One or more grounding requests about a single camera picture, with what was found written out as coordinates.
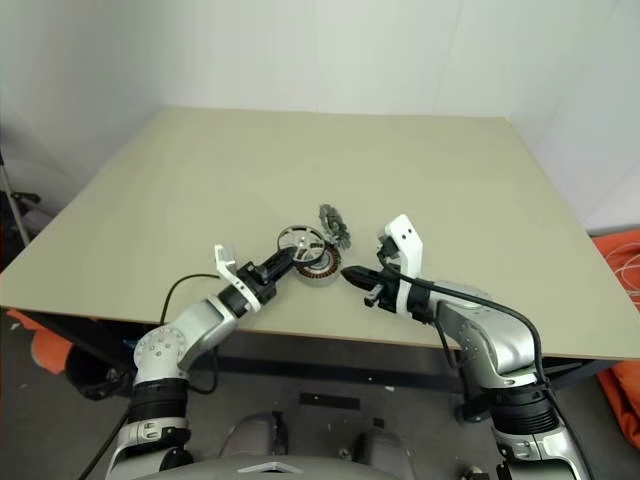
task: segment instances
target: white cable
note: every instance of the white cable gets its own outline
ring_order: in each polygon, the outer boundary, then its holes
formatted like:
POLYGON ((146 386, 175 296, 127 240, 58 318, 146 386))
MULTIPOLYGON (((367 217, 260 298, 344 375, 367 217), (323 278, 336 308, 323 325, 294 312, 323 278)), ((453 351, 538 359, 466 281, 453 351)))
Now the white cable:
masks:
POLYGON ((611 255, 613 255, 614 253, 616 253, 618 250, 622 250, 623 248, 627 248, 627 247, 630 247, 632 245, 640 247, 640 242, 629 242, 629 243, 625 243, 624 245, 619 245, 616 248, 614 248, 613 250, 611 250, 609 253, 607 253, 607 255, 604 257, 604 259, 605 260, 609 260, 609 257, 611 255))
MULTIPOLYGON (((639 247, 640 248, 640 242, 629 242, 629 243, 625 243, 624 245, 620 245, 616 248, 614 248, 613 250, 611 250, 604 258, 605 260, 609 260, 610 257, 612 257, 613 255, 615 255, 616 253, 620 252, 620 250, 626 249, 628 247, 639 247)), ((634 264, 632 265, 632 262, 636 261, 636 260, 640 260, 640 253, 637 253, 635 255, 632 255, 631 258, 627 259, 621 267, 616 268, 613 273, 614 275, 616 275, 616 277, 618 275, 620 275, 620 283, 622 284, 622 287, 624 288, 625 292, 627 292, 627 295, 629 295, 629 297, 631 297, 631 301, 634 305, 636 305, 637 307, 640 307, 640 300, 635 300, 633 297, 638 297, 640 296, 640 285, 634 285, 632 282, 629 281, 629 279, 625 276, 625 272, 628 270, 632 270, 632 269, 638 269, 640 268, 640 263, 634 264)))
POLYGON ((629 281, 629 279, 627 277, 624 276, 624 272, 626 272, 627 270, 631 270, 631 269, 634 269, 634 268, 640 268, 640 263, 636 263, 635 265, 629 265, 630 263, 634 262, 636 259, 640 260, 640 253, 638 253, 637 255, 634 255, 629 260, 627 260, 624 263, 624 265, 622 266, 622 268, 620 269, 620 271, 622 272, 622 274, 621 274, 622 279, 625 282, 627 282, 631 286, 631 288, 633 288, 632 291, 640 292, 640 285, 634 285, 633 283, 631 283, 629 281))
POLYGON ((625 274, 625 272, 626 272, 627 270, 632 270, 632 269, 634 269, 634 268, 640 268, 640 263, 638 263, 638 264, 636 264, 636 265, 630 265, 630 263, 631 263, 631 262, 633 262, 633 261, 635 261, 636 259, 640 259, 640 253, 638 253, 638 254, 636 254, 636 255, 632 256, 632 257, 631 257, 631 258, 629 258, 626 262, 624 262, 624 264, 623 264, 621 267, 619 267, 619 268, 617 268, 617 269, 615 269, 615 270, 613 271, 613 273, 614 273, 615 275, 620 274, 620 278, 624 281, 624 283, 626 283, 629 287, 631 287, 631 289, 629 289, 629 288, 627 288, 627 287, 623 284, 623 286, 624 286, 625 290, 627 291, 627 293, 640 292, 640 285, 634 285, 634 284, 633 284, 633 283, 631 283, 631 282, 629 281, 629 279, 628 279, 627 277, 625 277, 625 275, 624 275, 624 274, 625 274))

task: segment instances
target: black cable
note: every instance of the black cable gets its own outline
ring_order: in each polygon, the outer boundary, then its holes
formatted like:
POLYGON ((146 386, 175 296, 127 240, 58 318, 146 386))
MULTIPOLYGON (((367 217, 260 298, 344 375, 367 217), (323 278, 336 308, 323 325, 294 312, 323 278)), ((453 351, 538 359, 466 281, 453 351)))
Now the black cable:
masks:
POLYGON ((567 417, 565 417, 564 413, 562 413, 562 410, 560 409, 560 405, 558 404, 558 399, 556 398, 555 394, 550 388, 547 388, 545 392, 546 392, 547 398, 553 405, 553 408, 555 408, 556 412, 558 412, 558 416, 562 419, 564 426, 567 427, 567 431, 569 432, 569 435, 575 441, 576 448, 578 449, 578 453, 580 453, 580 456, 582 457, 584 467, 587 469, 587 473, 589 474, 589 477, 591 478, 591 480, 595 480, 596 477, 593 474, 593 469, 591 468, 591 464, 589 463, 589 460, 587 459, 587 456, 584 453, 584 449, 582 448, 582 445, 578 440, 578 437, 576 436, 576 432, 571 427, 571 424, 567 420, 567 417))
MULTIPOLYGON (((218 275, 213 275, 211 273, 194 273, 192 275, 186 275, 184 277, 176 280, 169 292, 167 292, 167 296, 164 299, 164 305, 162 306, 162 313, 160 314, 160 325, 164 325, 165 317, 167 316, 167 309, 169 308, 169 302, 171 301, 171 295, 173 295, 173 291, 176 289, 178 285, 180 285, 185 280, 189 280, 190 278, 216 278, 219 279, 218 275)), ((209 354, 211 358, 211 371, 213 373, 213 379, 211 380, 211 386, 209 388, 199 388, 195 385, 189 385, 189 390, 192 392, 199 393, 200 395, 210 395, 216 391, 218 388, 218 347, 214 348, 213 351, 209 354)))
MULTIPOLYGON (((460 292, 458 290, 453 290, 451 288, 441 287, 439 285, 435 285, 433 283, 426 282, 426 281, 424 281, 424 280, 422 280, 420 278, 408 277, 408 276, 400 273, 399 271, 391 268, 391 266, 385 261, 383 254, 378 252, 377 256, 378 256, 378 260, 380 261, 380 264, 382 265, 382 267, 387 272, 389 272, 392 275, 396 276, 400 280, 404 280, 407 283, 410 283, 412 285, 417 285, 419 287, 425 288, 427 290, 431 290, 433 292, 443 293, 445 295, 450 295, 452 297, 460 298, 462 300, 467 300, 469 302, 477 303, 478 305, 483 305, 483 306, 491 308, 493 310, 497 310, 499 312, 502 312, 502 313, 505 313, 507 315, 510 315, 511 317, 515 318, 516 320, 519 320, 520 322, 522 322, 527 327, 527 329, 531 333, 531 336, 533 337, 533 351, 534 351, 534 363, 535 363, 535 368, 536 368, 536 376, 538 377, 538 380, 540 381, 540 383, 542 383, 543 385, 546 386, 545 392, 546 392, 547 398, 549 398, 549 401, 551 402, 551 404, 553 405, 555 410, 558 412, 558 415, 562 419, 562 422, 565 424, 565 427, 567 428, 567 431, 569 432, 569 435, 575 441, 576 448, 578 449, 578 452, 580 453, 580 456, 582 457, 582 461, 584 462, 585 468, 587 469, 587 472, 588 472, 589 476, 591 477, 592 480, 595 480, 596 477, 593 475, 593 470, 591 469, 591 465, 589 464, 589 461, 588 461, 586 455, 584 454, 584 449, 582 448, 582 445, 580 444, 580 441, 578 440, 578 437, 576 436, 573 428, 571 428, 571 425, 567 421, 567 417, 565 417, 564 413, 562 413, 562 410, 560 409, 560 405, 558 404, 558 401, 555 398, 555 395, 553 394, 553 391, 550 388, 549 380, 547 379, 547 377, 544 374, 544 369, 543 369, 543 366, 542 366, 542 342, 540 340, 540 334, 538 333, 538 329, 533 324, 533 322, 531 320, 529 320, 527 317, 525 317, 522 313, 520 313, 520 312, 518 312, 518 311, 516 311, 516 310, 514 310, 512 308, 509 308, 506 305, 502 305, 500 303, 493 302, 493 301, 487 300, 485 298, 477 297, 475 295, 470 295, 468 293, 460 292)), ((448 350, 448 344, 447 344, 447 341, 446 341, 446 339, 444 337, 444 332, 442 331, 442 326, 440 325, 439 322, 434 322, 434 323, 435 323, 436 329, 438 330, 438 335, 440 336, 440 340, 443 342, 443 347, 445 347, 448 350)), ((450 365, 453 365, 452 360, 450 359, 450 352, 447 355, 447 361, 449 362, 450 365)))
POLYGON ((193 275, 186 275, 176 280, 175 283, 169 289, 169 292, 167 293, 167 297, 164 299, 164 305, 162 306, 162 313, 160 314, 160 325, 164 325, 164 320, 165 320, 165 317, 167 316, 167 309, 169 308, 169 301, 171 300, 171 295, 173 295, 173 291, 176 289, 176 287, 180 285, 182 282, 184 282, 185 280, 189 280, 190 278, 199 278, 199 277, 217 278, 217 279, 220 278, 218 275, 213 275, 211 273, 194 273, 193 275))
POLYGON ((211 395, 218 388, 218 347, 209 352, 209 358, 211 359, 211 372, 213 373, 211 386, 209 388, 199 388, 195 385, 189 385, 189 390, 200 395, 211 395))
POLYGON ((125 410, 120 420, 118 420, 118 423, 113 428, 111 433, 109 433, 109 436, 105 439, 104 443, 100 447, 100 450, 96 452, 94 457, 91 459, 91 462, 89 462, 87 467, 82 471, 82 473, 78 477, 78 480, 85 480, 89 476, 91 471, 95 468, 95 466, 98 464, 98 462, 104 455, 104 452, 106 452, 107 448, 109 448, 109 445, 111 445, 111 442, 113 442, 113 439, 116 438, 116 435, 118 435, 118 432, 122 428, 122 425, 124 425, 124 422, 127 421, 128 416, 129 416, 129 409, 127 408, 127 410, 125 410))
POLYGON ((538 377, 538 381, 540 381, 540 383, 547 384, 546 377, 544 375, 544 369, 542 367, 542 342, 540 341, 540 334, 538 333, 538 330, 536 329, 536 326, 533 324, 533 322, 529 320, 527 317, 525 317, 523 314, 521 314, 520 312, 512 308, 507 307, 506 305, 502 305, 500 303, 493 302, 491 300, 487 300, 482 297, 477 297, 475 295, 470 295, 468 293, 460 292, 458 290, 453 290, 451 288, 435 285, 433 283, 426 282, 420 278, 407 277, 406 275, 400 273, 399 271, 391 268, 391 266, 385 261, 384 256, 379 252, 378 252, 378 260, 380 261, 382 268, 384 268, 387 272, 391 273, 392 275, 395 275, 397 278, 399 278, 400 280, 404 280, 407 283, 410 283, 412 285, 417 285, 419 287, 425 288, 427 290, 431 290, 433 292, 443 293, 445 295, 450 295, 452 297, 460 298, 468 302, 477 303, 478 305, 482 305, 484 307, 497 310, 498 312, 505 313, 515 318, 516 320, 519 320, 521 323, 523 323, 527 327, 527 329, 531 333, 531 336, 533 337, 534 364, 536 367, 536 376, 538 377))

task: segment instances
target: table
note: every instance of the table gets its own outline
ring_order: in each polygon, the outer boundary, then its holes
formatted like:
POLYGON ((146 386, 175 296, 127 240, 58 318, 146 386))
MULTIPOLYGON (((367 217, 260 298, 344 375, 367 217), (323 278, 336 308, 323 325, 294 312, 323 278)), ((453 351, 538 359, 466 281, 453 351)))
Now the table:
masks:
MULTIPOLYGON (((640 358, 640 317, 504 119, 167 108, 7 268, 0 304, 155 323, 174 280, 213 272, 213 246, 261 262, 290 224, 342 213, 344 264, 376 267, 376 233, 406 213, 423 277, 469 284, 526 314, 547 356, 640 358)), ((184 283, 167 318, 215 280, 184 283)), ((362 304, 340 279, 293 275, 241 329, 439 347, 437 333, 362 304)))

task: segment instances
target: black strip on floor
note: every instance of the black strip on floor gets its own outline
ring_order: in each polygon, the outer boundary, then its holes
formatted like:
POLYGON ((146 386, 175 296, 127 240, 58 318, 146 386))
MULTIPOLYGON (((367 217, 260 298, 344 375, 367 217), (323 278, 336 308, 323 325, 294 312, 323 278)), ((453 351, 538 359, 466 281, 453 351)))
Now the black strip on floor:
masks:
POLYGON ((337 397, 321 393, 300 393, 300 405, 316 405, 319 407, 343 408, 345 410, 360 410, 360 399, 352 397, 337 397))
MULTIPOLYGON (((370 385, 390 385, 394 387, 427 388, 449 393, 462 393, 460 377, 431 375, 422 373, 397 372, 390 370, 368 370, 364 368, 338 367, 311 363, 280 362, 240 357, 219 357, 220 370, 259 375, 280 375, 284 377, 330 380, 370 385)), ((202 357, 193 368, 207 369, 202 357)))

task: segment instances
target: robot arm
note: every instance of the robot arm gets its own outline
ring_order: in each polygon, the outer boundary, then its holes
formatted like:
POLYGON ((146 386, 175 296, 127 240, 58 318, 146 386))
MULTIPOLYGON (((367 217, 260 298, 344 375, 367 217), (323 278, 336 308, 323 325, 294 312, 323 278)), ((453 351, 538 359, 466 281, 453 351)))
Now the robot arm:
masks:
POLYGON ((130 480, 193 461, 184 450, 190 437, 186 405, 191 365, 231 334, 240 317, 273 299, 280 278, 294 266, 313 264, 326 248, 322 235, 309 227, 285 230, 278 246, 264 263, 249 262, 236 270, 233 249, 216 245, 216 266, 229 285, 140 339, 127 423, 118 434, 107 480, 130 480), (288 240, 281 242, 285 234, 288 240))
POLYGON ((409 281, 420 275, 422 241, 406 215, 385 227, 380 242, 382 271, 348 267, 343 276, 369 292, 364 300, 368 307, 377 303, 384 310, 435 326, 445 347, 444 335, 458 342, 465 368, 490 399, 493 433, 505 458, 498 466, 499 478, 593 480, 548 385, 539 378, 536 346, 527 325, 469 300, 489 300, 475 288, 409 281), (400 265, 387 265, 389 257, 399 258, 400 265))

